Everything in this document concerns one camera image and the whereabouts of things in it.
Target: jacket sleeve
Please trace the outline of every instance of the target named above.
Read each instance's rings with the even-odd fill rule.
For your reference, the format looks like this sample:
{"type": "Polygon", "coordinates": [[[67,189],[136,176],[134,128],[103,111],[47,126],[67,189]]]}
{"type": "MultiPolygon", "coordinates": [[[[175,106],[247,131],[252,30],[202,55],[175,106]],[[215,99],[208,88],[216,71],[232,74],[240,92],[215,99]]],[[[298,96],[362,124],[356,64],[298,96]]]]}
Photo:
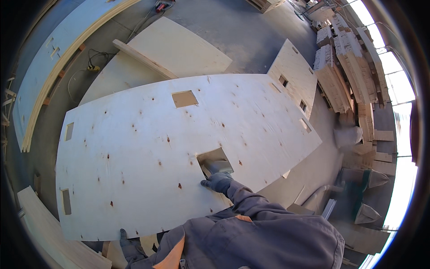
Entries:
{"type": "Polygon", "coordinates": [[[231,182],[227,195],[234,204],[233,211],[252,220],[275,220],[294,214],[280,204],[270,203],[264,196],[253,193],[237,181],[231,182]]]}

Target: concrete floor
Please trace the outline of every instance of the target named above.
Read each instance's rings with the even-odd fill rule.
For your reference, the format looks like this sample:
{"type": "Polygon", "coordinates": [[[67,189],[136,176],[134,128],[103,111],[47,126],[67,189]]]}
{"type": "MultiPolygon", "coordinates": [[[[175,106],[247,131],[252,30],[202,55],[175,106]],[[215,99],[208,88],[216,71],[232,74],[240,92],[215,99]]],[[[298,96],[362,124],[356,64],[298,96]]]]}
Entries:
{"type": "MultiPolygon", "coordinates": [[[[40,47],[52,29],[79,2],[82,1],[59,0],[36,26],[37,35],[30,36],[22,50],[12,90],[18,90],[31,62],[31,55],[37,52],[34,48],[40,47]]],[[[68,110],[77,106],[77,102],[97,76],[97,73],[77,71],[87,66],[90,48],[116,53],[117,49],[111,45],[112,40],[127,39],[130,29],[134,28],[153,3],[141,1],[133,5],[100,27],[84,42],[86,49],[66,73],[50,105],[43,106],[40,111],[29,153],[19,151],[14,128],[8,128],[6,159],[14,192],[28,185],[34,188],[34,174],[40,174],[42,185],[39,197],[57,218],[55,161],[63,119],[68,110]],[[67,92],[67,83],[75,72],[77,73],[70,84],[71,97],[74,99],[72,101],[67,92]]],[[[182,0],[164,15],[229,56],[233,62],[226,72],[230,73],[267,73],[286,38],[291,40],[311,66],[318,49],[315,44],[316,35],[309,23],[300,20],[288,3],[261,14],[245,0],[182,0]]],[[[93,59],[95,65],[105,64],[102,56],[93,59]]],[[[332,131],[335,113],[327,109],[318,92],[310,123],[323,141],[322,145],[293,168],[287,179],[279,179],[260,191],[270,201],[278,202],[284,207],[288,207],[296,199],[303,186],[298,204],[305,201],[318,187],[333,183],[341,166],[341,154],[335,146],[332,131]]],[[[321,211],[323,202],[324,198],[317,199],[311,209],[321,211]]]]}

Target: worker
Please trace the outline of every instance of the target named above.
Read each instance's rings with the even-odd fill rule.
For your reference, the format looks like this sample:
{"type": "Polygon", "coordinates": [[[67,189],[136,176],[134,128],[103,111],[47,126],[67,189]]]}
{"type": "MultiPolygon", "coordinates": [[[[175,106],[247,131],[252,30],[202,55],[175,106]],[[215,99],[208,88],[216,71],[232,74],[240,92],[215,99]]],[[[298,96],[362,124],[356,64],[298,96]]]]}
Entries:
{"type": "Polygon", "coordinates": [[[233,207],[165,233],[150,257],[139,238],[127,239],[121,229],[126,268],[340,268],[345,242],[323,217],[288,212],[227,172],[215,173],[201,185],[223,193],[233,207]]]}

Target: gloved hand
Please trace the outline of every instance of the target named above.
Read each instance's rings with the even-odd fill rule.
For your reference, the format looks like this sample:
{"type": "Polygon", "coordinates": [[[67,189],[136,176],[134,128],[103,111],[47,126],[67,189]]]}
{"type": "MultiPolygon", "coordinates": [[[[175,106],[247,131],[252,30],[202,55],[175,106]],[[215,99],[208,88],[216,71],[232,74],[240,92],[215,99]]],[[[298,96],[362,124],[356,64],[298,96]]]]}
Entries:
{"type": "Polygon", "coordinates": [[[218,172],[211,175],[208,180],[200,181],[202,186],[211,188],[215,192],[224,193],[227,196],[227,190],[230,187],[230,183],[233,181],[231,175],[227,172],[218,172]]]}
{"type": "Polygon", "coordinates": [[[123,250],[124,257],[128,262],[131,260],[136,261],[148,258],[143,251],[139,237],[127,239],[127,232],[124,229],[120,229],[120,233],[120,246],[123,250]]]}

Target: gray work jacket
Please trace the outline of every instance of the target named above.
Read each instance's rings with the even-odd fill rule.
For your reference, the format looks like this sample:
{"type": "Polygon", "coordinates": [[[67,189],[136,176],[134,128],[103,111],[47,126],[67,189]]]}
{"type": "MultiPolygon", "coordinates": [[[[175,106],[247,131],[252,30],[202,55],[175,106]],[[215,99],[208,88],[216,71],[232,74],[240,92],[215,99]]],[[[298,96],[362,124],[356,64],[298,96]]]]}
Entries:
{"type": "Polygon", "coordinates": [[[288,212],[237,181],[227,195],[230,215],[188,220],[164,234],[157,253],[136,251],[128,267],[177,269],[185,259],[190,269],[340,268],[345,241],[323,217],[288,212]]]}

